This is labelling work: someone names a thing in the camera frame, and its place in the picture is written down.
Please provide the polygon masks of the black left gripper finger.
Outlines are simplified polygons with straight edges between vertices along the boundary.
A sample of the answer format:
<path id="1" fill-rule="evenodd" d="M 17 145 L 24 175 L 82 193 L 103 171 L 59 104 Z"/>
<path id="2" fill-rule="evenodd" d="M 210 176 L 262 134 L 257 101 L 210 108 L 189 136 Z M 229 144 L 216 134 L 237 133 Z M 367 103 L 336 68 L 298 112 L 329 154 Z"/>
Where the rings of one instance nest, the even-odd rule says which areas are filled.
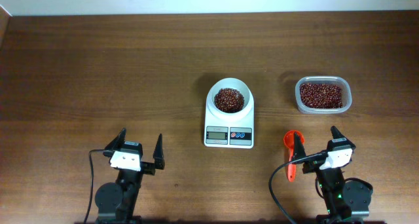
<path id="1" fill-rule="evenodd" d="M 156 142 L 155 150 L 153 152 L 153 159 L 155 168 L 158 170 L 163 170 L 165 168 L 164 152 L 162 146 L 162 134 L 159 134 L 158 140 Z"/>
<path id="2" fill-rule="evenodd" d="M 123 128 L 118 135 L 105 146 L 103 155 L 105 157 L 112 157 L 115 151 L 118 151 L 125 142 L 126 129 Z"/>

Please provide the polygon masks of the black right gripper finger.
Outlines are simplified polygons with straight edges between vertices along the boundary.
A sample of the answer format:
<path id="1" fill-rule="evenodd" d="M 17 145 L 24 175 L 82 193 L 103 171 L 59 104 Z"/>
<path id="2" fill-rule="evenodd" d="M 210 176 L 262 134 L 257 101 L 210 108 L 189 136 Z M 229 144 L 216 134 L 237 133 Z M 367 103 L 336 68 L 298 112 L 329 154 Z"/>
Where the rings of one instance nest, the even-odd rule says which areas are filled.
<path id="1" fill-rule="evenodd" d="M 336 126 L 332 126 L 331 127 L 331 134 L 333 139 L 339 139 L 339 138 L 343 138 L 343 134 L 338 130 L 338 128 Z"/>
<path id="2" fill-rule="evenodd" d="M 293 160 L 299 160 L 306 156 L 305 149 L 301 140 L 300 135 L 295 132 L 293 134 L 294 139 L 294 151 L 293 151 Z"/>

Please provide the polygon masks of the red plastic measuring scoop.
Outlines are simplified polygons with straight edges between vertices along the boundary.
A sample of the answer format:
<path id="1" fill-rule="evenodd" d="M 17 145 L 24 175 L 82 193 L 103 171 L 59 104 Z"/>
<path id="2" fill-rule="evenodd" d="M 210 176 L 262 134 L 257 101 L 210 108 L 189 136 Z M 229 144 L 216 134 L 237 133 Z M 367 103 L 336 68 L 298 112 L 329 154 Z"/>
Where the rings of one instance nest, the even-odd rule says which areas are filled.
<path id="1" fill-rule="evenodd" d="M 298 130 L 290 130 L 283 137 L 283 143 L 288 150 L 289 162 L 293 160 L 295 154 L 294 135 L 297 134 L 300 138 L 301 145 L 304 145 L 304 136 Z M 289 182 L 294 182 L 297 172 L 296 164 L 289 164 L 286 166 L 286 176 Z"/>

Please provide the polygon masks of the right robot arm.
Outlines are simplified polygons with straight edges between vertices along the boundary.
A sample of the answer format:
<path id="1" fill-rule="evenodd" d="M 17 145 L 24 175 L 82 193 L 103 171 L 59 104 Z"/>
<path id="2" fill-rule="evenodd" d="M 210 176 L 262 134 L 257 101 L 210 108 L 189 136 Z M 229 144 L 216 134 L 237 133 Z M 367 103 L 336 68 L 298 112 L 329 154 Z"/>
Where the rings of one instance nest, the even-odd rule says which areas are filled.
<path id="1" fill-rule="evenodd" d="M 362 179 L 344 178 L 342 168 L 351 163 L 356 146 L 336 126 L 331 134 L 325 150 L 307 155 L 295 132 L 292 161 L 303 165 L 303 173 L 316 175 L 316 190 L 327 208 L 326 215 L 316 217 L 317 223 L 363 223 L 369 216 L 373 186 Z"/>

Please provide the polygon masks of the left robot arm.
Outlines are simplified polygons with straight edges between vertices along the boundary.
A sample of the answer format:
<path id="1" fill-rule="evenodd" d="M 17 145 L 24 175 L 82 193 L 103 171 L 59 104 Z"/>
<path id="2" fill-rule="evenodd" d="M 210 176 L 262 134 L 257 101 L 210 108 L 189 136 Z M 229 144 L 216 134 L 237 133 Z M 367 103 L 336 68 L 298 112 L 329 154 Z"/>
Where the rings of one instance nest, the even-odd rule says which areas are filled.
<path id="1" fill-rule="evenodd" d="M 165 169 L 163 137 L 158 136 L 153 151 L 153 162 L 142 161 L 142 144 L 125 140 L 126 129 L 99 152 L 109 158 L 110 167 L 118 171 L 114 182 L 103 184 L 89 201 L 98 207 L 96 223 L 140 223 L 134 216 L 136 202 L 143 176 L 153 176 L 157 170 Z"/>

